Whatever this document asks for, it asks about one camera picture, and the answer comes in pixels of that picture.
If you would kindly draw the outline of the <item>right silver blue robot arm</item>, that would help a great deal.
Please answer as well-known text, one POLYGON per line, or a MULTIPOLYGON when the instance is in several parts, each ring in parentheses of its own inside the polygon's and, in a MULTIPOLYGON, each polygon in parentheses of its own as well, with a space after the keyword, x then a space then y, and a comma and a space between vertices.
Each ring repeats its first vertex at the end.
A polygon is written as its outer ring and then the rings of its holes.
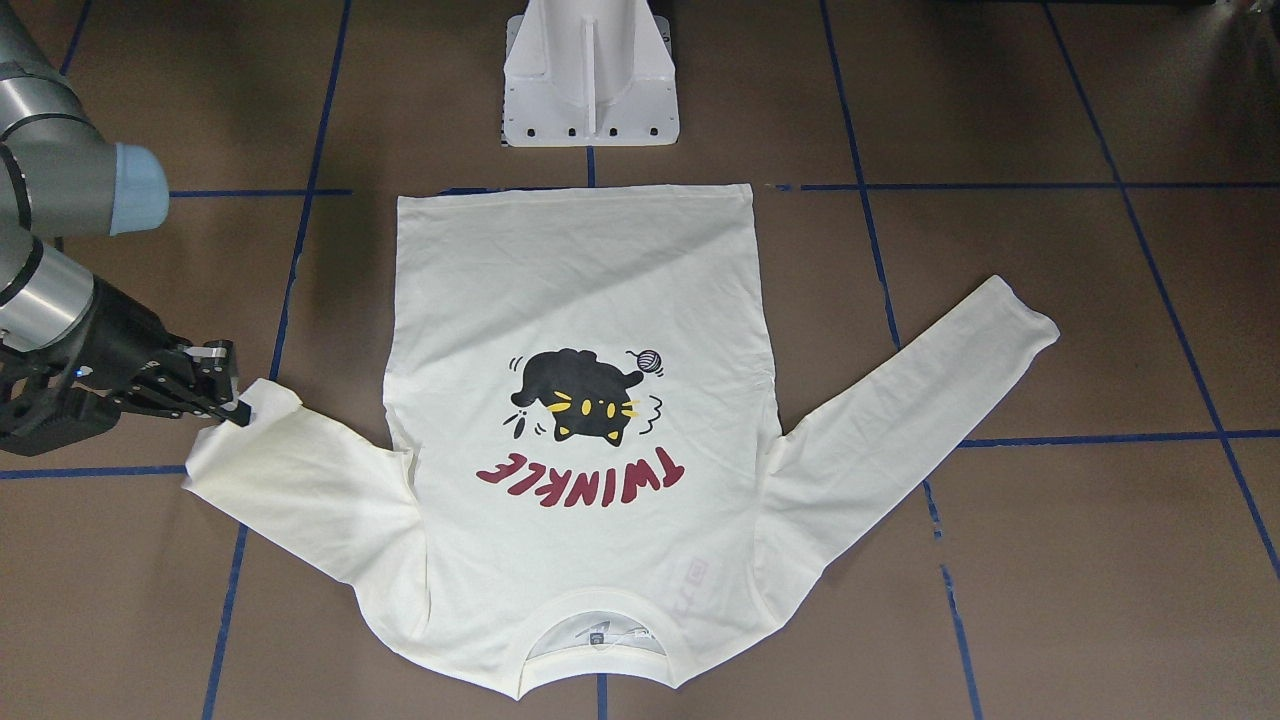
POLYGON ((122 415, 246 427, 236 347, 170 333, 59 238, 151 231, 169 186, 147 149, 113 143, 67 77, 1 5, 1 447, 38 456, 122 415))

